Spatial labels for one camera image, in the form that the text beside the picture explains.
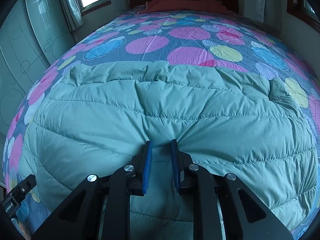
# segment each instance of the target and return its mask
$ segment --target bedspread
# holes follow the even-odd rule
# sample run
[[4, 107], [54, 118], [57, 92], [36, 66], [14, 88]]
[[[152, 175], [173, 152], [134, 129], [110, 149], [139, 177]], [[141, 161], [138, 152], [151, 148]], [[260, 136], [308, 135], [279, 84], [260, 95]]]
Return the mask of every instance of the bedspread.
[[[52, 87], [80, 63], [94, 66], [129, 60], [164, 60], [170, 65], [226, 67], [256, 73], [269, 80], [278, 77], [308, 120], [315, 149], [320, 152], [320, 88], [316, 84], [315, 74], [306, 61], [290, 51], [279, 39], [237, 16], [193, 11], [137, 15], [130, 11], [99, 28], [64, 54], [34, 84], [23, 100], [4, 147], [3, 170], [8, 190], [24, 178], [19, 172], [24, 135]], [[296, 239], [319, 210], [319, 181], [320, 178], [311, 212], [292, 231]], [[50, 212], [35, 188], [17, 214], [33, 232]]]

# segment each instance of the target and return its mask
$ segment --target metal screw cap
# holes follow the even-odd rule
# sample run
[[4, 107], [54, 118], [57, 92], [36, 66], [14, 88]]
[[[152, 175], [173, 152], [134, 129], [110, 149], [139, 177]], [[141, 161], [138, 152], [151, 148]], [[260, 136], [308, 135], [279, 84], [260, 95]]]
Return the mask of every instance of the metal screw cap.
[[197, 171], [197, 170], [199, 170], [199, 166], [197, 164], [191, 164], [189, 166], [189, 169], [192, 171]]
[[95, 181], [96, 179], [97, 179], [97, 176], [94, 175], [94, 174], [91, 174], [91, 175], [88, 176], [88, 181], [90, 181], [90, 182], [93, 182], [93, 181]]
[[228, 173], [227, 174], [227, 179], [228, 180], [236, 180], [236, 175], [235, 174], [233, 174], [233, 173]]
[[134, 167], [132, 165], [127, 165], [124, 167], [125, 171], [133, 171]]

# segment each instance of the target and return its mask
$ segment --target red pillowcase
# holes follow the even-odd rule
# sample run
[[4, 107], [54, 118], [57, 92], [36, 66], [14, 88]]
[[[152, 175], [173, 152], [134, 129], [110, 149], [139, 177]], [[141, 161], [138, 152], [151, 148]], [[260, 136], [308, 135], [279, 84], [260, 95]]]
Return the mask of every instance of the red pillowcase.
[[146, 6], [147, 8], [145, 10], [137, 14], [182, 10], [215, 12], [225, 15], [235, 14], [223, 6], [221, 1], [216, 0], [153, 0], [146, 2]]

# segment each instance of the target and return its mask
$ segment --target comforter stitching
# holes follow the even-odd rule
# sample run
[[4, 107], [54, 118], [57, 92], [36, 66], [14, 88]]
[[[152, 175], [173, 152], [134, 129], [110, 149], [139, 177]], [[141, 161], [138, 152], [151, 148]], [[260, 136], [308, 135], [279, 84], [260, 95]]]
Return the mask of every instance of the comforter stitching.
[[199, 117], [198, 119], [183, 119], [183, 118], [173, 118], [173, 117], [167, 117], [167, 116], [153, 116], [153, 115], [148, 115], [148, 114], [144, 114], [140, 111], [137, 110], [132, 110], [123, 106], [117, 106], [117, 105], [112, 105], [112, 104], [107, 104], [107, 103], [102, 103], [102, 102], [97, 102], [97, 101], [90, 101], [90, 100], [70, 100], [70, 99], [55, 99], [55, 98], [49, 98], [47, 97], [47, 99], [50, 100], [54, 100], [54, 101], [70, 101], [70, 102], [84, 102], [84, 103], [98, 103], [98, 104], [103, 104], [103, 105], [107, 105], [107, 106], [114, 106], [114, 107], [119, 107], [122, 109], [126, 109], [132, 112], [136, 112], [139, 114], [144, 115], [145, 117], [154, 117], [154, 118], [164, 118], [164, 119], [173, 119], [173, 120], [181, 120], [181, 121], [198, 121], [200, 119], [210, 119], [210, 118], [215, 118], [215, 117], [241, 117], [241, 116], [256, 116], [256, 117], [265, 117], [265, 118], [280, 118], [280, 119], [303, 119], [304, 117], [301, 116], [288, 116], [287, 117], [283, 117], [283, 116], [266, 116], [266, 115], [257, 115], [257, 114], [238, 114], [238, 115], [209, 115], [209, 116], [203, 116], [203, 117]]
[[58, 183], [60, 183], [61, 185], [63, 185], [64, 187], [66, 187], [67, 189], [71, 190], [69, 187], [67, 187], [66, 185], [64, 185], [63, 183], [61, 183], [60, 181], [58, 181], [48, 170], [47, 168], [43, 165], [42, 161], [37, 157], [35, 156], [31, 151], [29, 151], [27, 148], [25, 148], [24, 146], [22, 147], [22, 149], [25, 149], [28, 153], [30, 153], [33, 157], [35, 157], [39, 163], [44, 167], [44, 169], [51, 175], [51, 177], [53, 177]]
[[[121, 157], [124, 157], [124, 158], [126, 158], [126, 159], [130, 159], [130, 158], [128, 158], [128, 157], [126, 157], [126, 156], [124, 156], [124, 155], [122, 155], [122, 154], [120, 154], [120, 153], [112, 152], [112, 151], [110, 151], [110, 150], [101, 148], [101, 147], [99, 147], [99, 146], [96, 146], [96, 145], [93, 145], [93, 144], [90, 144], [90, 143], [87, 143], [87, 142], [84, 142], [84, 141], [81, 141], [81, 140], [77, 140], [77, 139], [68, 137], [68, 136], [66, 136], [66, 135], [64, 135], [64, 134], [60, 134], [60, 133], [57, 133], [57, 132], [55, 132], [55, 131], [52, 131], [52, 130], [48, 129], [47, 127], [44, 127], [44, 126], [36, 123], [35, 121], [33, 121], [33, 122], [34, 122], [36, 125], [42, 127], [43, 129], [46, 129], [47, 131], [53, 132], [53, 133], [55, 133], [55, 134], [58, 134], [58, 135], [60, 135], [60, 136], [63, 136], [63, 137], [65, 137], [65, 138], [68, 138], [68, 139], [70, 139], [70, 140], [74, 140], [74, 141], [77, 141], [77, 142], [80, 142], [80, 143], [84, 143], [84, 144], [87, 144], [87, 145], [96, 147], [96, 148], [98, 148], [98, 149], [100, 149], [100, 150], [104, 150], [104, 151], [107, 151], [107, 152], [110, 152], [110, 153], [119, 155], [119, 156], [121, 156]], [[283, 157], [283, 158], [273, 158], [273, 159], [263, 160], [263, 161], [253, 161], [253, 162], [245, 162], [245, 163], [199, 163], [199, 162], [197, 162], [197, 163], [198, 163], [198, 164], [206, 164], [206, 165], [226, 165], [226, 166], [227, 166], [227, 165], [249, 165], [249, 164], [263, 163], [263, 162], [268, 163], [268, 162], [271, 162], [271, 161], [278, 161], [278, 160], [283, 161], [283, 160], [286, 160], [286, 159], [289, 159], [289, 158], [294, 158], [294, 157], [296, 157], [296, 156], [298, 156], [298, 155], [303, 155], [303, 154], [305, 154], [306, 152], [311, 152], [311, 151], [313, 151], [313, 150], [315, 150], [315, 148], [312, 148], [312, 149], [310, 149], [310, 150], [306, 150], [306, 151], [301, 152], [301, 153], [296, 153], [295, 155], [291, 155], [291, 156], [287, 156], [287, 157]], [[154, 162], [154, 163], [171, 164], [171, 163], [168, 163], [168, 162], [159, 162], [159, 161], [152, 161], [152, 162]]]
[[275, 101], [275, 100], [279, 100], [279, 99], [282, 99], [282, 98], [287, 98], [287, 97], [290, 97], [291, 95], [290, 94], [287, 94], [287, 95], [285, 95], [285, 96], [283, 96], [283, 97], [275, 97], [275, 98], [273, 98], [272, 100], [270, 100], [270, 101]]
[[316, 186], [317, 186], [317, 184], [313, 185], [311, 188], [308, 188], [307, 190], [301, 192], [300, 194], [296, 195], [296, 196], [293, 197], [292, 199], [290, 199], [290, 200], [288, 200], [288, 201], [286, 201], [286, 202], [284, 202], [284, 203], [282, 203], [282, 204], [280, 204], [280, 205], [278, 205], [278, 206], [276, 206], [276, 207], [274, 207], [274, 208], [270, 208], [270, 210], [276, 209], [276, 208], [278, 208], [278, 207], [281, 207], [281, 206], [283, 206], [283, 205], [285, 205], [285, 204], [293, 201], [294, 199], [296, 199], [296, 198], [300, 197], [301, 195], [307, 193], [309, 190], [315, 188]]
[[[67, 187], [66, 185], [62, 184], [60, 181], [58, 181], [58, 180], [46, 169], [46, 167], [43, 165], [43, 163], [41, 162], [41, 160], [40, 160], [37, 156], [35, 156], [31, 151], [29, 151], [29, 150], [26, 149], [25, 147], [22, 147], [22, 148], [25, 149], [27, 152], [29, 152], [33, 157], [35, 157], [35, 158], [41, 163], [41, 165], [45, 168], [45, 170], [46, 170], [58, 183], [60, 183], [60, 184], [63, 185], [64, 187], [66, 187], [66, 188], [68, 188], [69, 190], [71, 190], [69, 187]], [[310, 187], [309, 189], [301, 192], [300, 194], [296, 195], [296, 196], [293, 197], [292, 199], [290, 199], [290, 200], [288, 200], [288, 201], [286, 201], [286, 202], [284, 202], [284, 203], [282, 203], [282, 204], [280, 204], [280, 205], [278, 205], [278, 206], [276, 206], [276, 207], [274, 207], [274, 208], [271, 208], [270, 210], [276, 209], [276, 208], [278, 208], [278, 207], [281, 207], [281, 206], [283, 206], [283, 205], [285, 205], [285, 204], [293, 201], [294, 199], [296, 199], [296, 198], [300, 197], [301, 195], [307, 193], [309, 190], [312, 190], [314, 187], [316, 187], [316, 184], [313, 185], [312, 187]], [[150, 217], [154, 217], [154, 218], [159, 218], [159, 217], [155, 217], [155, 216], [151, 216], [151, 215], [147, 215], [147, 214], [137, 213], [137, 212], [134, 212], [134, 211], [130, 211], [130, 212], [133, 212], [133, 213], [136, 213], [136, 214], [139, 214], [139, 215], [144, 215], [144, 216], [150, 216]]]
[[[242, 96], [245, 96], [245, 97], [249, 97], [249, 98], [262, 98], [262, 99], [268, 99], [270, 101], [270, 99], [268, 98], [268, 96], [265, 96], [265, 97], [260, 97], [260, 96], [256, 96], [256, 95], [246, 95], [246, 94], [243, 94], [243, 93], [236, 93], [236, 92], [232, 92], [231, 90], [222, 90], [222, 89], [217, 89], [217, 88], [205, 88], [205, 87], [196, 87], [196, 86], [187, 86], [187, 85], [181, 85], [181, 84], [176, 84], [176, 83], [170, 83], [170, 82], [165, 82], [163, 80], [144, 80], [144, 81], [138, 81], [136, 79], [112, 79], [112, 80], [109, 80], [107, 82], [92, 82], [92, 83], [87, 83], [87, 84], [81, 84], [80, 86], [83, 86], [83, 85], [92, 85], [92, 84], [106, 84], [108, 82], [112, 82], [112, 81], [127, 81], [127, 80], [133, 80], [133, 81], [136, 81], [136, 82], [139, 82], [139, 83], [143, 83], [143, 82], [149, 82], [149, 83], [152, 83], [152, 82], [157, 82], [157, 81], [162, 81], [163, 83], [167, 84], [167, 85], [176, 85], [176, 86], [181, 86], [181, 87], [191, 87], [191, 88], [198, 88], [198, 89], [211, 89], [211, 90], [217, 90], [217, 91], [222, 91], [222, 92], [229, 92], [229, 93], [232, 93], [232, 94], [235, 94], [235, 95], [242, 95]], [[63, 82], [60, 82], [61, 84], [64, 84], [64, 85], [68, 85], [68, 86], [72, 86], [72, 87], [76, 87], [78, 88], [79, 86], [76, 86], [76, 85], [73, 85], [73, 84], [70, 84], [70, 83], [63, 83]]]

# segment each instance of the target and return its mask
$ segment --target wooden window frame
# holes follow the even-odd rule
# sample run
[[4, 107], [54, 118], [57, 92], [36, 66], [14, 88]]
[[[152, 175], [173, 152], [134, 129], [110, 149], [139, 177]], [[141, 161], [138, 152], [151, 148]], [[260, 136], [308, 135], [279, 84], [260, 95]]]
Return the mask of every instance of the wooden window frame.
[[320, 22], [304, 9], [304, 0], [288, 0], [287, 13], [302, 20], [320, 33]]
[[82, 6], [82, 2], [81, 0], [76, 0], [78, 6], [79, 6], [79, 9], [80, 9], [80, 12], [81, 12], [81, 15], [86, 15], [92, 11], [95, 11], [96, 9], [99, 9], [101, 7], [104, 7], [106, 5], [110, 5], [111, 4], [111, 0], [98, 0], [92, 4], [89, 4], [87, 5], [86, 7], [83, 7]]

